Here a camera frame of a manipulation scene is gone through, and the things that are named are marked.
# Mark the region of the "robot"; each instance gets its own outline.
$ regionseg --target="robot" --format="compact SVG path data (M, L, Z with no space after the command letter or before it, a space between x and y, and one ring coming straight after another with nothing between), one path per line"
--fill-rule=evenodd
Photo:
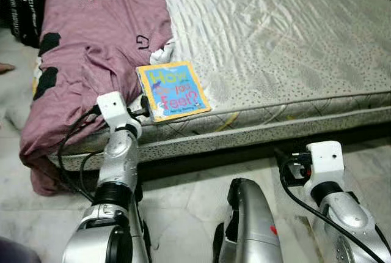
M137 139L142 128L136 117L145 115L147 109L132 113L119 92L101 95L97 103L99 109L93 110L103 115L111 135L92 205L69 240L62 262L149 263L148 227L137 208L142 199L137 182ZM389 246L370 212L342 190L344 166L339 143L309 144L306 152L291 158L279 151L277 161L288 194L288 187L304 186L322 215L345 231L354 232L375 254L370 256L326 224L325 231L333 240L339 262L391 263ZM283 262L277 230L261 188L252 180L235 179L228 203L227 217L214 236L213 262Z

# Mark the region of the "quilted mattress surface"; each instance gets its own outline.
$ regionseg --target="quilted mattress surface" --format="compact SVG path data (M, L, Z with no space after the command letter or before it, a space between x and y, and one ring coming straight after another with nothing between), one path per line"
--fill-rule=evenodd
M391 120L390 0L167 3L172 61L192 62L212 111L144 119L141 161ZM107 137L69 147L68 168Z

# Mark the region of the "book cover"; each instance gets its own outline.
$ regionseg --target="book cover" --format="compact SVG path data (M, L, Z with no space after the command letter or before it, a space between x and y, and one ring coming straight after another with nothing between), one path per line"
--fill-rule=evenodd
M190 62L140 66L137 74L155 122L211 109Z

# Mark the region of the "floor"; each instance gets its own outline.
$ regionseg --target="floor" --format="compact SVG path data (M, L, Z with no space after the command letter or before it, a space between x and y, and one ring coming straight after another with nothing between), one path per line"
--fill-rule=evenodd
M43 197L31 188L18 159L18 132L0 128L0 236L31 247L43 263L60 262L64 246L89 203L77 195ZM391 241L391 142L388 138L344 148L346 189L353 189ZM272 158L154 180L144 184L141 211L152 236L155 262L211 262L215 227L227 211L235 177L256 181L274 214L284 262L322 262L309 235L306 213L290 201L277 180Z

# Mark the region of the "pink blanket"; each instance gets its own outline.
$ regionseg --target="pink blanket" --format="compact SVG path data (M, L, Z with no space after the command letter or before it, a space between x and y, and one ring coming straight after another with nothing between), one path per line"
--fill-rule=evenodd
M20 143L37 193L63 189L46 155L56 152L69 126L101 94L120 91L128 103L137 97L135 68L149 64L171 36L165 0L46 0L34 101ZM102 126L98 117L69 143Z

